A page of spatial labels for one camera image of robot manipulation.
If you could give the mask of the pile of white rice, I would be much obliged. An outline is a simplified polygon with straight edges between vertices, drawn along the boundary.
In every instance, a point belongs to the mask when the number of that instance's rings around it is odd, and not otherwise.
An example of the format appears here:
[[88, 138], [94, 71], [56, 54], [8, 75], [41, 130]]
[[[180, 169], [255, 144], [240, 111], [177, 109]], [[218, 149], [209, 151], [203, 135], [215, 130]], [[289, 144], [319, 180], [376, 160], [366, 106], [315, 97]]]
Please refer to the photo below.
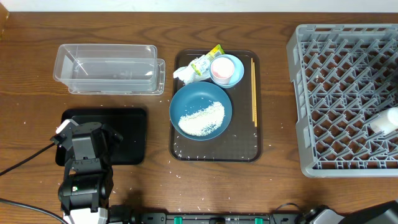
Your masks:
[[224, 117], [224, 106], [219, 101], [216, 101], [205, 109], [190, 115], [181, 116], [178, 126], [188, 135], [203, 137], [220, 128]]

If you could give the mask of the dark blue plate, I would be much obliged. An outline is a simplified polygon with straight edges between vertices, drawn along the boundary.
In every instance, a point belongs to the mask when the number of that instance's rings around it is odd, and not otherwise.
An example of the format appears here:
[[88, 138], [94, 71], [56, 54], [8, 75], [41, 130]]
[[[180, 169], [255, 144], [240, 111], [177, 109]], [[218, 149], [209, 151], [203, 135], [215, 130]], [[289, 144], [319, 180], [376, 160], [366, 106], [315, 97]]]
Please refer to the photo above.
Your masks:
[[[225, 117], [220, 128], [213, 133], [199, 137], [184, 133], [178, 126], [181, 116], [193, 114], [205, 109], [213, 102], [219, 101], [224, 106]], [[195, 141], [213, 139], [223, 133], [231, 122], [233, 108], [231, 100], [226, 92], [219, 86], [209, 82], [196, 82], [179, 89], [172, 98], [169, 115], [173, 127], [186, 138]]]

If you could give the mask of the brown serving tray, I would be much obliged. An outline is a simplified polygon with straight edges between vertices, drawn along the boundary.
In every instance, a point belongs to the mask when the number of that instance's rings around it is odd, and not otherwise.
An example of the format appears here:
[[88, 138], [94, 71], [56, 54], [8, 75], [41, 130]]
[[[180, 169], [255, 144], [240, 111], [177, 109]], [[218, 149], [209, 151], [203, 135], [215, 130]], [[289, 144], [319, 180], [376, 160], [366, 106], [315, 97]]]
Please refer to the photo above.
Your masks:
[[[169, 151], [181, 161], [253, 162], [262, 153], [261, 74], [258, 56], [249, 50], [228, 50], [244, 66], [242, 80], [224, 91], [233, 108], [231, 122], [219, 136], [206, 141], [195, 141], [181, 135], [170, 126]], [[256, 67], [257, 127], [252, 121], [251, 58]]]

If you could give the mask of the white green cup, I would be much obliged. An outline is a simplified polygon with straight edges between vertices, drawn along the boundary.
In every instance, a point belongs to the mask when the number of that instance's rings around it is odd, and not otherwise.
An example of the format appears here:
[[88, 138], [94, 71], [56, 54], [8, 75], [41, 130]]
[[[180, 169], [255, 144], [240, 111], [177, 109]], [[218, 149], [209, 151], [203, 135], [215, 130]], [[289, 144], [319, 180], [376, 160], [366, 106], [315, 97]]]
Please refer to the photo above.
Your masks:
[[370, 128], [375, 133], [382, 133], [383, 136], [395, 131], [398, 127], [398, 108], [393, 107], [384, 110], [375, 116], [375, 119], [370, 122]]

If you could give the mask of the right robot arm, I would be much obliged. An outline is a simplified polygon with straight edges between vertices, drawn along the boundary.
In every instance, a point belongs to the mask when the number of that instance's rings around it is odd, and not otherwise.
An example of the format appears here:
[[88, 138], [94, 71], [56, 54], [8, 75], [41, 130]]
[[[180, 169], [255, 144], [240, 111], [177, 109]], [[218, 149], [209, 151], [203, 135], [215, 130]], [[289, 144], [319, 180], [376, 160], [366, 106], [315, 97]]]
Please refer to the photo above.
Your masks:
[[295, 219], [299, 224], [397, 224], [397, 200], [358, 210], [342, 216], [320, 205]]

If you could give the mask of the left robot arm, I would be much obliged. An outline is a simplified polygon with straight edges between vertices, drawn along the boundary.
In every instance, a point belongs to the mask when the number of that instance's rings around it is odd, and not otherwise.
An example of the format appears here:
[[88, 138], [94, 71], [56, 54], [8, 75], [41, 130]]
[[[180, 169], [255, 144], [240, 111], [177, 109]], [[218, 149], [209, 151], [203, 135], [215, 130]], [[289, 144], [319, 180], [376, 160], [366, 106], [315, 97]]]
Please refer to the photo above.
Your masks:
[[66, 223], [108, 223], [113, 188], [111, 155], [123, 137], [110, 126], [66, 119], [52, 141], [66, 149], [58, 198]]

